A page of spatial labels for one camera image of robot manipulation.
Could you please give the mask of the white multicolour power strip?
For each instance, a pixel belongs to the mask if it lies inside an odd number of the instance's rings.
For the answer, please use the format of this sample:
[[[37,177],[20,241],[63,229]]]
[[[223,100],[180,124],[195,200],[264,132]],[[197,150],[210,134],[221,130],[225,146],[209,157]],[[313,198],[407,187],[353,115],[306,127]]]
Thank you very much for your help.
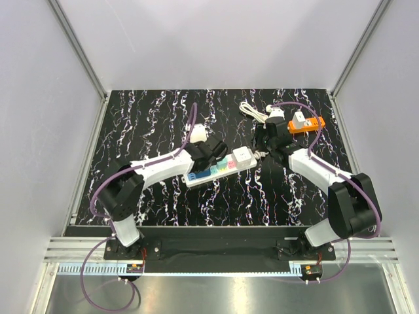
[[[209,183],[223,177],[237,174],[254,168],[257,165],[255,154],[248,147],[232,150],[221,161],[211,166],[208,170],[199,173],[188,173],[182,177],[182,182],[188,188]]]

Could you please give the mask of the white grey plug adapter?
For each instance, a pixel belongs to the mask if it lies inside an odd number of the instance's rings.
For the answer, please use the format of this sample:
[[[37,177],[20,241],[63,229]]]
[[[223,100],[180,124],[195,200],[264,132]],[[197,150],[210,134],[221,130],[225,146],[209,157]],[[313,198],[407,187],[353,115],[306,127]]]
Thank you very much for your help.
[[[232,151],[232,159],[238,169],[250,166],[252,157],[253,155],[248,147],[240,147]]]

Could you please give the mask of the white charger adapter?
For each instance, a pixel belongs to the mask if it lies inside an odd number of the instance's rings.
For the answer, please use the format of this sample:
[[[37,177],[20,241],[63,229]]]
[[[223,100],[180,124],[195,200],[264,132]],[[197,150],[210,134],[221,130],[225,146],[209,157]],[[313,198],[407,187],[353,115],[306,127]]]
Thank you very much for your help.
[[[303,127],[305,127],[304,124],[306,122],[306,119],[305,119],[305,117],[304,117],[304,115],[303,115],[303,113],[301,111],[297,111],[293,115],[292,122],[293,122],[293,127],[296,130],[300,130]]]

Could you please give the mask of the blue cube adapter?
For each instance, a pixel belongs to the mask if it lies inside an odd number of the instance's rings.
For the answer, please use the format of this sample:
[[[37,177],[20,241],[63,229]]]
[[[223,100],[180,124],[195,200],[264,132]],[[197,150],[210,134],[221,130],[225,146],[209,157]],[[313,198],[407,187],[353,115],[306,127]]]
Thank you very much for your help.
[[[211,169],[207,169],[205,171],[195,173],[196,179],[203,179],[203,178],[209,177],[210,175],[211,175]]]

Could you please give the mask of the teal plug adapter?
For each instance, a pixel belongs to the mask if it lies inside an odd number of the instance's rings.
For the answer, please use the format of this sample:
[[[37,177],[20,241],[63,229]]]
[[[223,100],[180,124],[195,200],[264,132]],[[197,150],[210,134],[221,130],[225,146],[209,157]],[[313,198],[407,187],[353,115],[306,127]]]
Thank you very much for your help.
[[[223,158],[222,160],[220,160],[219,162],[217,162],[217,170],[218,171],[224,171],[228,168],[228,160],[227,158]]]

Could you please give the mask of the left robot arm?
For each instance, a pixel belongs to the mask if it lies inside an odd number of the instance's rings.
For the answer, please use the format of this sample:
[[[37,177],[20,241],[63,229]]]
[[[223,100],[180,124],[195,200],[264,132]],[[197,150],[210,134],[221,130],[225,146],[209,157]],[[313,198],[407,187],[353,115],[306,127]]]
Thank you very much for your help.
[[[116,173],[101,183],[92,198],[91,205],[98,201],[111,221],[112,234],[119,240],[118,251],[128,259],[141,252],[140,238],[134,214],[142,192],[166,179],[190,172],[208,170],[222,160],[228,146],[222,140],[210,136],[206,141],[182,144],[168,154],[140,161],[114,163]]]

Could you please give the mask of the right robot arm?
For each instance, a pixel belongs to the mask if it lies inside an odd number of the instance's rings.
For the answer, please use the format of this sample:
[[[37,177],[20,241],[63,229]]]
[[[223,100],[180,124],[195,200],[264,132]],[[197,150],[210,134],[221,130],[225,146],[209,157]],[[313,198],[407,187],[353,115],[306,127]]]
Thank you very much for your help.
[[[293,140],[282,118],[257,123],[253,148],[284,168],[302,175],[327,196],[327,218],[307,228],[297,243],[299,255],[312,259],[326,243],[359,236],[381,227],[382,213],[371,178],[341,171]]]

